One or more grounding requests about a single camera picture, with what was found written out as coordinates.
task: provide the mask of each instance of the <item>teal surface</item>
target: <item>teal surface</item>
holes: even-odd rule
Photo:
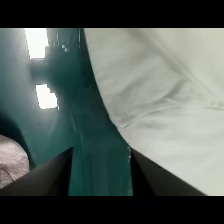
[[[83,29],[46,79],[59,110],[39,108],[24,30],[0,36],[0,113],[20,129],[32,167],[74,147],[70,195],[132,195],[128,146],[103,105]]]

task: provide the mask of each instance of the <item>gray fabric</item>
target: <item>gray fabric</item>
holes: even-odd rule
[[[224,195],[224,29],[85,29],[94,75],[127,143]]]
[[[0,135],[0,188],[29,172],[26,152],[15,141]]]

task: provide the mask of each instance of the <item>green surface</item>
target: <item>green surface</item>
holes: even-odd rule
[[[74,147],[70,195],[132,195],[128,146],[109,120],[79,31],[46,79],[59,110],[41,110],[24,30],[0,29],[0,113],[19,127],[34,167]]]

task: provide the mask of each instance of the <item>white sheet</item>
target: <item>white sheet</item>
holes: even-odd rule
[[[224,195],[224,29],[85,29],[94,75],[127,143]]]

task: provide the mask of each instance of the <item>glossy teal surface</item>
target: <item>glossy teal surface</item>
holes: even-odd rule
[[[59,110],[39,108],[24,30],[0,36],[0,113],[19,127],[33,166],[73,146],[70,195],[132,195],[128,146],[102,103],[83,30],[46,78]]]

